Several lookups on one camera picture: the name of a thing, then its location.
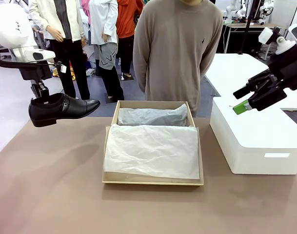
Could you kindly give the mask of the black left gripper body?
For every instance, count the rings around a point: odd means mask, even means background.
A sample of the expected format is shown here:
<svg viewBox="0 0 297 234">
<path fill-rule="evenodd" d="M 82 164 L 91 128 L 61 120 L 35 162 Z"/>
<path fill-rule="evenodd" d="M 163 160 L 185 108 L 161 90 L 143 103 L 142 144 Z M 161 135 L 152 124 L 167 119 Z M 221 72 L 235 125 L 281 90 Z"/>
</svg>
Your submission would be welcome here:
<svg viewBox="0 0 297 234">
<path fill-rule="evenodd" d="M 19 71 L 24 80 L 46 80 L 52 77 L 48 65 L 20 68 Z"/>
</svg>

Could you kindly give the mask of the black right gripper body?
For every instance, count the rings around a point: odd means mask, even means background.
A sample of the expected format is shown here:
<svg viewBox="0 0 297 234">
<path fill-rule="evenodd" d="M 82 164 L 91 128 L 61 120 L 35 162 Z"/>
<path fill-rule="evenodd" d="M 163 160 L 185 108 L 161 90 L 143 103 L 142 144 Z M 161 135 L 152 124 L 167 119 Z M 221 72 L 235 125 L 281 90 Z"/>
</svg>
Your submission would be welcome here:
<svg viewBox="0 0 297 234">
<path fill-rule="evenodd" d="M 297 45 L 279 55 L 270 57 L 270 71 L 280 88 L 297 90 Z"/>
</svg>

